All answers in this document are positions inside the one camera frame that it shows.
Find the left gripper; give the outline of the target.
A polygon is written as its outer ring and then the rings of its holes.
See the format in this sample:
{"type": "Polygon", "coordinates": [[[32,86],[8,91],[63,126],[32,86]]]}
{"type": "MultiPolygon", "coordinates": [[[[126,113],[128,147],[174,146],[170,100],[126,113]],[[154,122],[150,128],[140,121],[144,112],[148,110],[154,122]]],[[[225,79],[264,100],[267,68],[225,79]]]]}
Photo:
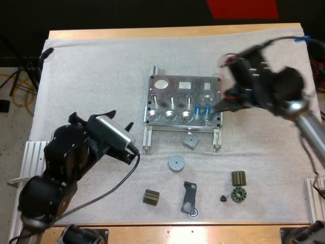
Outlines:
{"type": "Polygon", "coordinates": [[[130,134],[134,123],[130,122],[125,128],[113,120],[116,110],[92,115],[87,121],[87,129],[93,140],[92,150],[97,158],[103,155],[116,158],[130,164],[139,154],[135,147],[135,139],[130,134]]]}

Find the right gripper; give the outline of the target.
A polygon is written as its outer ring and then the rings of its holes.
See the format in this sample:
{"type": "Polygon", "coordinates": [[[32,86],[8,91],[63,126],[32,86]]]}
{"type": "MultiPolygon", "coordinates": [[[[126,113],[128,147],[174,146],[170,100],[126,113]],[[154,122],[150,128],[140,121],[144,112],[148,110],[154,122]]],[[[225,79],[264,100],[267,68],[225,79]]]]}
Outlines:
{"type": "Polygon", "coordinates": [[[262,54],[265,47],[254,45],[237,54],[226,53],[219,58],[218,67],[228,67],[235,84],[214,105],[216,112],[236,112],[249,107],[273,109],[271,92],[268,90],[272,72],[262,54]]]}

